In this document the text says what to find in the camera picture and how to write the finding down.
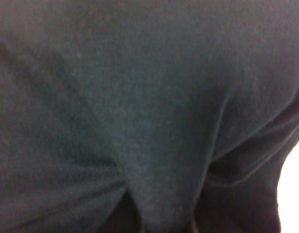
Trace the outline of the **black short sleeve shirt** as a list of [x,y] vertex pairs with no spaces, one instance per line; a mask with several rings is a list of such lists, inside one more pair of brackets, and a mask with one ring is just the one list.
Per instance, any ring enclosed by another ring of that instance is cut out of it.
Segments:
[[299,0],[0,0],[0,233],[279,233]]

